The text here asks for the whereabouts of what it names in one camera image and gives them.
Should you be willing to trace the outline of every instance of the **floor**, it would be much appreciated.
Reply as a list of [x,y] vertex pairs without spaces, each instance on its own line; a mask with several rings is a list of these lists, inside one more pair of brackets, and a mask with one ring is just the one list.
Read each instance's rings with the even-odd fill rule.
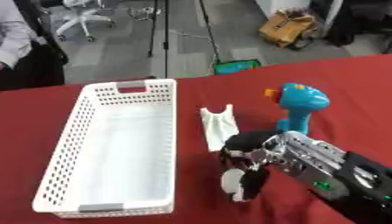
[[[169,77],[198,77],[209,75],[213,49],[207,37],[206,25],[200,12],[199,0],[171,0]],[[352,45],[336,47],[324,41],[301,52],[280,49],[265,42],[257,29],[266,18],[253,0],[207,0],[213,34],[223,61],[257,58],[263,66],[308,60],[328,60],[377,54],[378,37],[357,38]],[[164,16],[158,16],[154,56],[147,57],[151,21],[136,21],[127,13],[128,8],[152,6],[151,0],[116,2],[111,0],[102,15],[116,21],[115,28],[102,22],[89,24],[97,37],[94,43],[86,41],[81,28],[66,32],[67,41],[60,43],[71,58],[66,66],[67,83],[127,80],[155,75],[164,78]],[[53,27],[61,25],[61,17],[68,11],[54,9]]]

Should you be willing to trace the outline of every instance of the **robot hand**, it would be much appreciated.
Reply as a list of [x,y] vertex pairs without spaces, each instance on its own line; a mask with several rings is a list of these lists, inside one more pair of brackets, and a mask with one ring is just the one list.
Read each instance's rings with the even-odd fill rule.
[[263,144],[282,134],[281,130],[256,130],[231,136],[220,150],[220,163],[224,167],[222,189],[232,201],[252,200],[260,192],[270,172],[264,169]]
[[275,165],[352,220],[352,214],[365,212],[379,218],[392,214],[388,167],[296,131],[258,130],[232,136],[220,151],[220,162],[225,171],[221,185],[233,201],[255,198],[269,176],[264,167]]

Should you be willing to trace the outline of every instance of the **green light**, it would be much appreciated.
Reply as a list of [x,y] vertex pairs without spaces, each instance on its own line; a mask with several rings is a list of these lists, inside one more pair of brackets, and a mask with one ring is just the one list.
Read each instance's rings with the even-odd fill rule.
[[328,182],[313,182],[313,185],[316,186],[320,190],[331,190],[331,186]]

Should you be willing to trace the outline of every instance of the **white plastic basket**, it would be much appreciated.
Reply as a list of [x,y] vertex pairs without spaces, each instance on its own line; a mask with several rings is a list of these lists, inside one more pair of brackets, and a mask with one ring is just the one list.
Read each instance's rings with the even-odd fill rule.
[[33,209],[62,218],[170,213],[176,96],[175,80],[85,86],[52,154]]

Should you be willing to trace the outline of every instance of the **person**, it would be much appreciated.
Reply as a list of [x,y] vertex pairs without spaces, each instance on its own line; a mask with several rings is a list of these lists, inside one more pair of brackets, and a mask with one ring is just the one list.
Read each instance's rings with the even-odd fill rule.
[[30,2],[17,1],[0,1],[0,91],[64,84],[59,54],[26,22]]

